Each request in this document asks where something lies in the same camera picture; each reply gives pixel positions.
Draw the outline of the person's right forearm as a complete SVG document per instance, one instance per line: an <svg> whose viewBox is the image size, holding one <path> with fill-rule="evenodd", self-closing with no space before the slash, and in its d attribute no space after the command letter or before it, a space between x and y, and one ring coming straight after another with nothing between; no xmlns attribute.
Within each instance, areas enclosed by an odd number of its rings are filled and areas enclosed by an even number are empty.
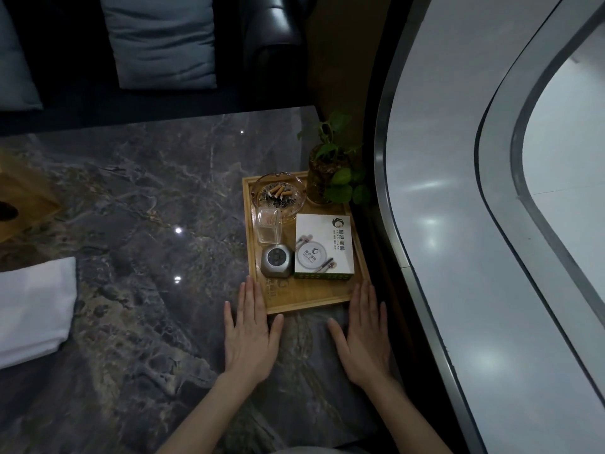
<svg viewBox="0 0 605 454"><path fill-rule="evenodd" d="M353 380L379 413L399 454L452 454L435 429L391 376L370 374Z"/></svg>

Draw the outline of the person's left hand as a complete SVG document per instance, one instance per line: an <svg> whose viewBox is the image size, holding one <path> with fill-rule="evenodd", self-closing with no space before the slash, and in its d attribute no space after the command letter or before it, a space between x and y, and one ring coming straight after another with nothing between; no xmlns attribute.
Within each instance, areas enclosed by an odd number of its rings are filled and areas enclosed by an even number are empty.
<svg viewBox="0 0 605 454"><path fill-rule="evenodd" d="M279 349L269 347L268 314L260 283L256 282L256 326L245 324L245 282L239 287L236 313L232 313L235 328L230 338L225 338L225 360L228 371L242 371L245 374L271 373Z"/></svg>

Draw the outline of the large grey cushion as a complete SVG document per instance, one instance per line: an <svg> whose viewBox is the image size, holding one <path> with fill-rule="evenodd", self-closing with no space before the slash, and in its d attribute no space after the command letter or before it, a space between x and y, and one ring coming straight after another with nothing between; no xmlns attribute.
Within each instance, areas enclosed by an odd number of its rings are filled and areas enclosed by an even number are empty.
<svg viewBox="0 0 605 454"><path fill-rule="evenodd" d="M216 89L213 0L100 2L121 89Z"/></svg>

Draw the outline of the pile of cigarette butts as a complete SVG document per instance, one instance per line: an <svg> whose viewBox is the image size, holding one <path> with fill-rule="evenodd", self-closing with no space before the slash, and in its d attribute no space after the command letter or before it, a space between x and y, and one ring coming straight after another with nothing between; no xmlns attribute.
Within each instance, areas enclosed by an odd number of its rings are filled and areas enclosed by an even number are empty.
<svg viewBox="0 0 605 454"><path fill-rule="evenodd" d="M260 201L263 205L286 209L295 205L297 200L294 187L285 182L269 183L261 190Z"/></svg>

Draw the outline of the glass plant vase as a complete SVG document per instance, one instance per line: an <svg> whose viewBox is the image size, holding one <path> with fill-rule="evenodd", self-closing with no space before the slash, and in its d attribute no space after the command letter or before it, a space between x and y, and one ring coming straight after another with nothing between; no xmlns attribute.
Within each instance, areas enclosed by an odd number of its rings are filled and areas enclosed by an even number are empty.
<svg viewBox="0 0 605 454"><path fill-rule="evenodd" d="M314 204L323 206L330 204L324 193L333 175L342 167L351 167L351 157L348 154L337 154L336 160L327 155L316 159L320 145L315 146L308 157L307 198Z"/></svg>

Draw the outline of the green leafy plant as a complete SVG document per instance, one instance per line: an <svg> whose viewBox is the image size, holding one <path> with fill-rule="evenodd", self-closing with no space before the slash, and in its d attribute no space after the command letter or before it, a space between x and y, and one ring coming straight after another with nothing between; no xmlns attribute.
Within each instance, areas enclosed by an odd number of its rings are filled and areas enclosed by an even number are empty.
<svg viewBox="0 0 605 454"><path fill-rule="evenodd" d="M361 161L362 144L344 144L342 142L342 132L351 121L352 116L349 113L334 111L326 120L320 121L316 126L319 138L317 145L321 146L316 154L316 159L327 155L331 160L336 160L337 154L340 153L348 154L351 157L351 167L340 168L333 175L325 190L324 197L330 201L330 204L366 205L371 198L371 192L366 183L367 169Z"/></svg>

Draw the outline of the silver cube call button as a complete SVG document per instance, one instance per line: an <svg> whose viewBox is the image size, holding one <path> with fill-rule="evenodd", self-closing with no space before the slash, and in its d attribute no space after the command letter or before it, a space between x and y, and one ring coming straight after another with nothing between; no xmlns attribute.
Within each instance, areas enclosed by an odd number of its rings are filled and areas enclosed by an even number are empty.
<svg viewBox="0 0 605 454"><path fill-rule="evenodd" d="M264 246L261 252L260 272L267 279L287 279L293 276L293 251L286 244Z"/></svg>

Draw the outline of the white folded towel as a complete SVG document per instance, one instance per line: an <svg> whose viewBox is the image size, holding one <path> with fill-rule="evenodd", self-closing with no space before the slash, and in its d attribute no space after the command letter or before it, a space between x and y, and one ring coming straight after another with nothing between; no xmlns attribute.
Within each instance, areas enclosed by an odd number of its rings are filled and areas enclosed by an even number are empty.
<svg viewBox="0 0 605 454"><path fill-rule="evenodd" d="M76 258L0 272L0 370L59 350L78 297Z"/></svg>

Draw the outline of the glass ashtray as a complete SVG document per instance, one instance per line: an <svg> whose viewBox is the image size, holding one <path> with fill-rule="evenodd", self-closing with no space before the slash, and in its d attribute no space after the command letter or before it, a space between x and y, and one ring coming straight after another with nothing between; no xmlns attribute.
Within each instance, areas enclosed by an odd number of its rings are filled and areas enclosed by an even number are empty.
<svg viewBox="0 0 605 454"><path fill-rule="evenodd" d="M277 210L282 224L295 219L306 201L305 183L288 172L262 175L249 188L254 208Z"/></svg>

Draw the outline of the person's right hand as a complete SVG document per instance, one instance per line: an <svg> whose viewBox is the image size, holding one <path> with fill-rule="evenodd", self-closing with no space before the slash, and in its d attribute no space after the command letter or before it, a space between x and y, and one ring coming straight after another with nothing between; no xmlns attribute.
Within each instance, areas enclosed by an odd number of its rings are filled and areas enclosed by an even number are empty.
<svg viewBox="0 0 605 454"><path fill-rule="evenodd" d="M353 289L349 305L348 329L347 333L344 333L350 346L351 357L339 357L344 371L351 382L355 378L361 378L370 374L390 376L389 358L391 346L389 341L383 341L379 331L380 303L377 301L376 290L371 283L372 327L362 329L359 325L359 292L361 284L357 284Z"/></svg>

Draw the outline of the clear plastic toothpick holder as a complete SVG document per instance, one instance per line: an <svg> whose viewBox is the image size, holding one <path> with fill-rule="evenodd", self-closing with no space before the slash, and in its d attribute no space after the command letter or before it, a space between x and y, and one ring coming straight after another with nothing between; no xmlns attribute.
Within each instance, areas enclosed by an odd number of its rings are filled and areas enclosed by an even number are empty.
<svg viewBox="0 0 605 454"><path fill-rule="evenodd" d="M281 243L281 211L275 207L262 206L256 211L255 230L262 245Z"/></svg>

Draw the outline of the wooden tray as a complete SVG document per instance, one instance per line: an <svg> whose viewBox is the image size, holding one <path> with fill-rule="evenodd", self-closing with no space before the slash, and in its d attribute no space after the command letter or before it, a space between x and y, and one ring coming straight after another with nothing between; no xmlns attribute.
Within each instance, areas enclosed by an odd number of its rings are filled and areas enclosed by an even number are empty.
<svg viewBox="0 0 605 454"><path fill-rule="evenodd" d="M285 179L284 173L244 177L243 204L246 223L247 262L249 273L256 282L261 282L262 293L268 314L285 313L311 307L345 303L351 299L356 283L370 281L356 223L349 204L315 205L308 200L302 205L301 213L349 216L352 225L352 247L354 273L349 280L326 278L267 278L261 274L262 246L253 228L256 212L253 199L265 184L272 184L273 178Z"/></svg>

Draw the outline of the wooden tissue box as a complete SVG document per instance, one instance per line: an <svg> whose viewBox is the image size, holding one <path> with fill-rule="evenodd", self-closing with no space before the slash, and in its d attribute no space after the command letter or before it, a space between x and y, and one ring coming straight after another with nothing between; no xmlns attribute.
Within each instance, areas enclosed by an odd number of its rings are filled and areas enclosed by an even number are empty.
<svg viewBox="0 0 605 454"><path fill-rule="evenodd" d="M47 179L0 148L0 243L60 210Z"/></svg>

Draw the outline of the person's left forearm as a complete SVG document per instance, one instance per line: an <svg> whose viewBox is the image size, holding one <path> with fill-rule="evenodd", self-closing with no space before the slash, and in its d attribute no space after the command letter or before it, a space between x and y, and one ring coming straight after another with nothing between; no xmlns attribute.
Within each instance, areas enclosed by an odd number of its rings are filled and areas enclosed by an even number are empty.
<svg viewBox="0 0 605 454"><path fill-rule="evenodd" d="M155 454L212 454L231 420L268 374L221 374L194 410Z"/></svg>

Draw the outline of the white printed box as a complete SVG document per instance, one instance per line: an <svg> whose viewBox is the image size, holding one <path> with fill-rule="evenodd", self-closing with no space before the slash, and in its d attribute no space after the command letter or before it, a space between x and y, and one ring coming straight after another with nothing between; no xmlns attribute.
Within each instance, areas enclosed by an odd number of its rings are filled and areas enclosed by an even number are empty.
<svg viewBox="0 0 605 454"><path fill-rule="evenodd" d="M295 236L295 278L352 278L355 273L353 233L348 215L299 213Z"/></svg>

